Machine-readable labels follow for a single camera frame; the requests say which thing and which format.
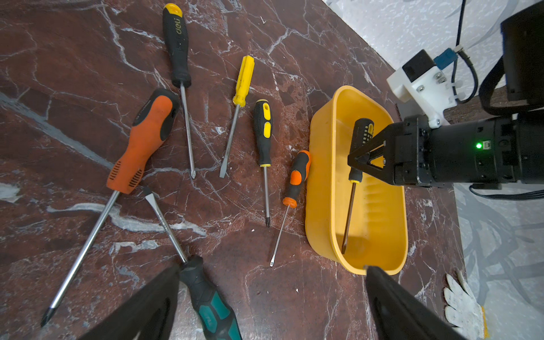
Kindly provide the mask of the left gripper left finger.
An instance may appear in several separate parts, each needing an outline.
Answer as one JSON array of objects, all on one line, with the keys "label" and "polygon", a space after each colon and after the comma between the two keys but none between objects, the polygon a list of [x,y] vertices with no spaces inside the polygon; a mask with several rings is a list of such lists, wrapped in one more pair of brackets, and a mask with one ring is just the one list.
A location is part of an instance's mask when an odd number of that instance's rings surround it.
[{"label": "left gripper left finger", "polygon": [[168,339],[179,293],[179,267],[163,270],[82,339]]}]

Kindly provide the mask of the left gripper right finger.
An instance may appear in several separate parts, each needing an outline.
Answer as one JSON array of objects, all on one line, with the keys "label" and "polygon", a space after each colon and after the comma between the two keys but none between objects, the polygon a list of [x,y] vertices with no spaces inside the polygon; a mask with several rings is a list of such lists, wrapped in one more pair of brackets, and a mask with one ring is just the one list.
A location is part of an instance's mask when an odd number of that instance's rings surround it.
[{"label": "left gripper right finger", "polygon": [[379,339],[463,337],[377,266],[369,266],[365,287]]}]

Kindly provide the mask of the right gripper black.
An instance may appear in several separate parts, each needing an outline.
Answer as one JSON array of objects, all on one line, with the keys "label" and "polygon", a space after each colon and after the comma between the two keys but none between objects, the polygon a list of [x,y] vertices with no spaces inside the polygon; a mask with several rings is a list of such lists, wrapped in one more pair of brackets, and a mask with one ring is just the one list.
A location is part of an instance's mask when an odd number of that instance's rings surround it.
[{"label": "right gripper black", "polygon": [[[505,184],[517,180],[516,121],[508,117],[429,127],[423,116],[386,126],[348,154],[348,165],[387,184]],[[384,158],[385,165],[371,162]]]}]

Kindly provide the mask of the black yellow dotted screwdriver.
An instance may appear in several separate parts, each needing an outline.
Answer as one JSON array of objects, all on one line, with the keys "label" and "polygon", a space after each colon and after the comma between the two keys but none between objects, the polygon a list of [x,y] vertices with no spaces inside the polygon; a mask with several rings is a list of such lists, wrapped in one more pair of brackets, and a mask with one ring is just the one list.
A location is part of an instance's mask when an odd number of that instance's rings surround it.
[{"label": "black yellow dotted screwdriver", "polygon": [[[354,130],[351,139],[350,152],[364,146],[372,137],[374,132],[374,122],[368,118],[360,118],[354,124]],[[357,184],[360,184],[363,179],[363,172],[357,168],[351,167],[349,173],[349,181],[352,184],[351,195],[348,206],[347,221],[344,231],[344,237],[341,245],[341,253],[345,254],[349,241],[349,230],[351,225],[351,216],[353,212],[354,199],[356,194]]]}]

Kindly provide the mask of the large orange black screwdriver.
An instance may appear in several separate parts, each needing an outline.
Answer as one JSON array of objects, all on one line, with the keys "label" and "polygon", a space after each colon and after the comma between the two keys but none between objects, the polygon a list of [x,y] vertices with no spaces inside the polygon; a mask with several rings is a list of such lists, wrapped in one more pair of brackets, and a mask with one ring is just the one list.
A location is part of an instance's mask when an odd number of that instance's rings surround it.
[{"label": "large orange black screwdriver", "polygon": [[171,133],[179,107],[180,101],[174,92],[156,89],[135,117],[126,151],[113,166],[107,180],[106,186],[113,193],[52,303],[45,311],[41,327],[45,327],[56,313],[119,195],[130,194],[142,180],[148,159],[164,144]]}]

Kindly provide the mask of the black screwdriver yellow cap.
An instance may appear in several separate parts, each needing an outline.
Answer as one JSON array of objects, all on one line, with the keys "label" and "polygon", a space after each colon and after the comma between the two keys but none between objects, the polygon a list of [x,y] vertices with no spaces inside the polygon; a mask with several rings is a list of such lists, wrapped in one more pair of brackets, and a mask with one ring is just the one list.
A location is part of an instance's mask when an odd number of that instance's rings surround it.
[{"label": "black screwdriver yellow cap", "polygon": [[191,86],[191,75],[188,71],[188,31],[181,8],[173,3],[166,4],[163,9],[162,25],[164,42],[172,67],[171,82],[179,89],[184,110],[191,178],[195,179],[196,169],[191,140],[191,122],[186,101],[186,88]]}]

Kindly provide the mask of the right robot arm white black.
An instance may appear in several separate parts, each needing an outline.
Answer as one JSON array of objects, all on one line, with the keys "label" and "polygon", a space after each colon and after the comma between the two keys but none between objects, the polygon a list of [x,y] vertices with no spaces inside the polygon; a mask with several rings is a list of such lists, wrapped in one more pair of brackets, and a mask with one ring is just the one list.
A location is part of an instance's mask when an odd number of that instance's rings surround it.
[{"label": "right robot arm white black", "polygon": [[401,101],[414,100],[417,116],[378,133],[360,120],[348,155],[352,179],[368,174],[396,186],[543,182],[543,4],[501,23],[503,54],[473,90],[489,114],[485,120],[452,125],[446,109],[460,104],[456,83],[443,69],[470,62],[456,46],[432,58],[418,52],[388,84]]}]

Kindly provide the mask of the green black screwdriver left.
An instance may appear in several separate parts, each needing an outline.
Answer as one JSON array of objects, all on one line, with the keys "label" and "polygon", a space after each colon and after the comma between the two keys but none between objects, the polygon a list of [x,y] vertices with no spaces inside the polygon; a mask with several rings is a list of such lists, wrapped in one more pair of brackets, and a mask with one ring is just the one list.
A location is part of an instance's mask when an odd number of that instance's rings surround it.
[{"label": "green black screwdriver left", "polygon": [[144,187],[143,194],[181,258],[180,281],[188,287],[191,304],[201,320],[205,338],[242,340],[235,312],[225,301],[218,287],[206,276],[203,258],[197,255],[191,257],[185,255],[161,212],[154,193],[148,187]]}]

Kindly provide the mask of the yellow plastic storage box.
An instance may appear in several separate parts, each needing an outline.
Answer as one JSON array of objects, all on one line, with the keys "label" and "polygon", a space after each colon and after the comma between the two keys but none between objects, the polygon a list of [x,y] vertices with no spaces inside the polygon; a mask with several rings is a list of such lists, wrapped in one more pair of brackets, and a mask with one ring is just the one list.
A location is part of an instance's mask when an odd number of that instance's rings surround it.
[{"label": "yellow plastic storage box", "polygon": [[337,89],[313,116],[305,233],[314,251],[353,274],[378,266],[395,275],[407,258],[405,190],[364,175],[351,195],[347,157],[360,118],[371,119],[375,133],[393,122],[384,107],[352,86]]}]

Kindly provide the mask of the small orange black screwdriver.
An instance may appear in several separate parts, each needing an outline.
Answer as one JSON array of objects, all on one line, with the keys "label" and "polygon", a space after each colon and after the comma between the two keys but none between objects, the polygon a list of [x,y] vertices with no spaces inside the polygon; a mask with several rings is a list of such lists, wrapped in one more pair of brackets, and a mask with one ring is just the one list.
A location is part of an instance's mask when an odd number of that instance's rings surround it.
[{"label": "small orange black screwdriver", "polygon": [[282,201],[283,205],[286,206],[286,212],[283,216],[283,222],[282,222],[280,232],[276,240],[276,245],[273,251],[273,255],[269,264],[270,267],[273,267],[276,260],[276,254],[277,254],[279,243],[281,240],[283,228],[286,224],[288,212],[291,208],[296,209],[298,206],[298,198],[299,198],[301,189],[303,187],[303,184],[308,177],[311,161],[312,161],[311,155],[307,150],[300,150],[293,160],[293,164],[290,168],[290,179],[289,179],[288,187],[286,190],[286,196],[284,197]]}]

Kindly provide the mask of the black yellow small screwdriver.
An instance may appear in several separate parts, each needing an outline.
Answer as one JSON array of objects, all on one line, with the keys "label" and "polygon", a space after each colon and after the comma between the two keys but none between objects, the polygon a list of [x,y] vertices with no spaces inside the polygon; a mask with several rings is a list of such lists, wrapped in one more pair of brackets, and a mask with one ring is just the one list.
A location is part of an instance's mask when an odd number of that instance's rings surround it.
[{"label": "black yellow small screwdriver", "polygon": [[271,166],[271,136],[273,130],[273,120],[271,107],[266,99],[260,99],[254,107],[254,132],[256,136],[256,147],[259,152],[259,166],[264,174],[264,192],[265,192],[265,221],[266,226],[270,228],[271,217],[269,209],[269,185],[267,169]]}]

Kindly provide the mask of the white work glove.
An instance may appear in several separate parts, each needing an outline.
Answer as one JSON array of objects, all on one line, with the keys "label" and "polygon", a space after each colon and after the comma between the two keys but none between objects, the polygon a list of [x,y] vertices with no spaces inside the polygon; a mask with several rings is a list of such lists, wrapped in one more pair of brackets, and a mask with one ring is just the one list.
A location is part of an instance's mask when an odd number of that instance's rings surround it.
[{"label": "white work glove", "polygon": [[446,275],[448,285],[443,289],[446,320],[466,339],[488,338],[485,309],[477,303],[461,271],[456,271],[456,277]]}]

